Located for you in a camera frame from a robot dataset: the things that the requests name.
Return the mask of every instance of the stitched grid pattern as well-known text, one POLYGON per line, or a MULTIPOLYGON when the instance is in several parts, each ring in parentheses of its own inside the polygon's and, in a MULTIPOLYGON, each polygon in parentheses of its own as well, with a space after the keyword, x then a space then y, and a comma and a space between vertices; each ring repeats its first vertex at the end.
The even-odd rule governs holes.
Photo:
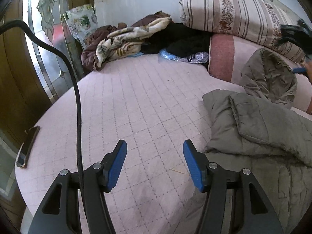
MULTIPOLYGON (((117 186, 105 194, 116 232, 174 229, 195 190, 183 142, 191 139, 203 152, 210 140, 202 96, 214 89, 240 91, 239 86, 210 77, 202 65, 143 55, 106 64, 101 72, 83 78, 79 89, 84 169, 100 162, 119 139, 127 142, 117 186)), ((27 168, 16 168, 33 215, 58 173, 64 168, 77 171, 76 121, 71 89, 39 120, 41 130, 27 168)), ((88 233, 82 204, 80 208, 83 233, 88 233)))

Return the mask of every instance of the striped pillow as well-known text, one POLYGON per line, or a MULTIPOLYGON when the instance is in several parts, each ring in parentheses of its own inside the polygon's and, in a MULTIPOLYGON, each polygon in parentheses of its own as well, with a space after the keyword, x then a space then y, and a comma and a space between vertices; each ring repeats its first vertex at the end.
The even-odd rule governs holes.
MULTIPOLYGON (((241 70, 246 62, 256 50, 263 48, 251 41, 226 34, 214 34, 210 45, 208 72, 215 78, 238 85, 241 81, 241 70)), ((283 55, 276 54, 291 68, 299 67, 283 55)), ((298 85, 293 106, 312 114, 312 84, 301 74, 296 74, 296 77, 298 85)))
POLYGON ((280 25, 295 25, 283 10, 265 0, 180 0, 182 22, 188 27, 238 36, 301 63, 301 48, 288 42, 276 47, 280 25))

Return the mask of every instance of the silver bolt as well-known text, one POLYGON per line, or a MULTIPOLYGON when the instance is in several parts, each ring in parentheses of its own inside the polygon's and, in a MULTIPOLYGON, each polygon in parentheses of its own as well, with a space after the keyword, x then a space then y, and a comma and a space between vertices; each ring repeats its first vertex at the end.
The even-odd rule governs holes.
POLYGON ((216 163, 214 163, 214 162, 211 162, 211 163, 209 163, 209 168, 211 168, 211 169, 216 169, 217 167, 218 167, 218 165, 216 164, 216 163))
POLYGON ((251 171, 247 168, 243 169, 243 173, 246 175, 249 175, 251 173, 251 171))
POLYGON ((65 176, 68 173, 68 170, 64 169, 60 171, 61 176, 65 176))
POLYGON ((101 163, 95 163, 92 166, 93 166, 93 169, 100 169, 102 167, 102 164, 101 163))

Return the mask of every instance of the black fabric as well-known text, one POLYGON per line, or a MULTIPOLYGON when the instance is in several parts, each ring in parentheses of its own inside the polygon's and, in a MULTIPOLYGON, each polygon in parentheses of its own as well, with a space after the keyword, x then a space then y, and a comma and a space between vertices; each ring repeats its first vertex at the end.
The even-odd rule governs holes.
POLYGON ((170 44, 185 38, 202 34, 203 31, 189 28, 182 23, 175 24, 171 22, 165 29, 156 32, 150 38, 145 40, 141 47, 143 54, 157 54, 163 48, 170 44))
POLYGON ((196 35, 186 39, 178 40, 171 43, 167 48, 167 52, 181 58, 188 58, 190 62, 193 55, 199 52, 209 52, 210 32, 203 32, 201 35, 196 35))

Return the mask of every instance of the phone screen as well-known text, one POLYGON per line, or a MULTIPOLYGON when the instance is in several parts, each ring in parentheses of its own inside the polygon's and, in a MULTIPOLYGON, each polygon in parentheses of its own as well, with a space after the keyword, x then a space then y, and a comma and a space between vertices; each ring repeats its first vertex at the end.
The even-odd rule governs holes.
POLYGON ((39 132, 40 127, 32 127, 28 131, 28 135, 26 140, 23 142, 21 149, 19 151, 18 160, 16 162, 17 167, 25 167, 27 164, 29 153, 32 149, 32 145, 34 144, 35 138, 39 132))

